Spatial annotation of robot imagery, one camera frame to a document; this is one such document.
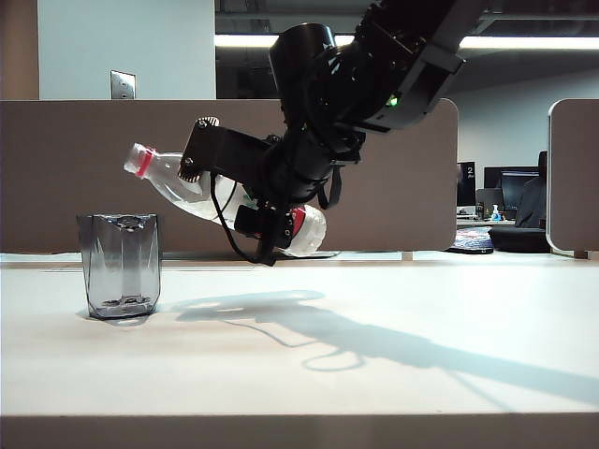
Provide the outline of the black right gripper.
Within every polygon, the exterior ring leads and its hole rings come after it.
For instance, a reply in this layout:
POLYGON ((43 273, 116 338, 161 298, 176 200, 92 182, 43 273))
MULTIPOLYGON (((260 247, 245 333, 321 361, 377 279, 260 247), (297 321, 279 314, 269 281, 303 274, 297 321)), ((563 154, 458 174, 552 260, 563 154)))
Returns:
POLYGON ((239 206, 235 230, 256 239, 256 251, 246 259, 254 264, 273 266, 273 251, 291 243, 293 219, 284 205, 310 201, 333 173, 328 149, 313 133, 293 133, 282 138, 269 135, 256 138, 260 186, 255 188, 258 207, 239 206))

